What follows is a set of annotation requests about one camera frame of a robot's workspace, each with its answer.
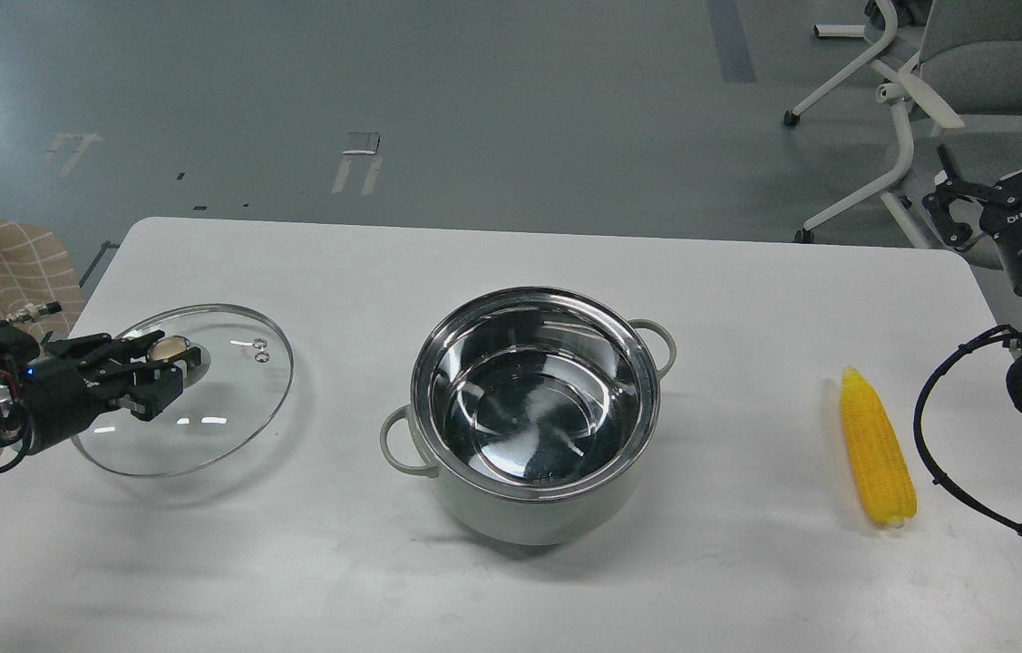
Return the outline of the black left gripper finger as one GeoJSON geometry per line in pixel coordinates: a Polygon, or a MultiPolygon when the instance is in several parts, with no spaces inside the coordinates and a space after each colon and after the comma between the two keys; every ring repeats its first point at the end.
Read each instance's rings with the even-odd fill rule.
{"type": "Polygon", "coordinates": [[[108,367],[113,361],[124,369],[171,369],[168,361],[150,359],[149,349],[165,336],[162,331],[153,331],[138,337],[113,338],[107,332],[51,340],[45,344],[44,372],[72,371],[75,373],[96,373],[108,367]]]}
{"type": "Polygon", "coordinates": [[[124,409],[144,422],[153,421],[192,381],[203,365],[203,349],[189,347],[170,358],[150,360],[126,353],[84,358],[84,380],[97,414],[124,409]]]}

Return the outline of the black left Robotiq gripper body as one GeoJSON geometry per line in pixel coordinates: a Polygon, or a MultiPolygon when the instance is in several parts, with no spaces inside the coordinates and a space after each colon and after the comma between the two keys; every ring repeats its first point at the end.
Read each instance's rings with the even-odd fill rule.
{"type": "Polygon", "coordinates": [[[28,455],[83,433],[102,413],[97,397],[73,361],[42,358],[26,369],[21,387],[30,433],[24,438],[28,455]]]}

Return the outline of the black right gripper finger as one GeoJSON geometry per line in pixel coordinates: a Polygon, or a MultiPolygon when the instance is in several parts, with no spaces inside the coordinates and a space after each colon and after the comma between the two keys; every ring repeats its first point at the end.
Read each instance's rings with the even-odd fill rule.
{"type": "Polygon", "coordinates": [[[933,190],[922,198],[922,208],[928,212],[930,226],[947,248],[969,251],[984,237],[980,215],[986,209],[988,185],[964,179],[945,145],[935,146],[935,153],[940,171],[935,174],[933,190]]]}

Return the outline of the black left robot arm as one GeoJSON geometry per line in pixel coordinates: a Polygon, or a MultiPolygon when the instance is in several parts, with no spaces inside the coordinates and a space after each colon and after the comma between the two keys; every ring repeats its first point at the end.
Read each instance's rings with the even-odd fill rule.
{"type": "Polygon", "coordinates": [[[22,324],[62,306],[28,304],[0,317],[0,474],[124,409],[150,422],[208,372],[210,353],[161,330],[38,342],[22,324]]]}

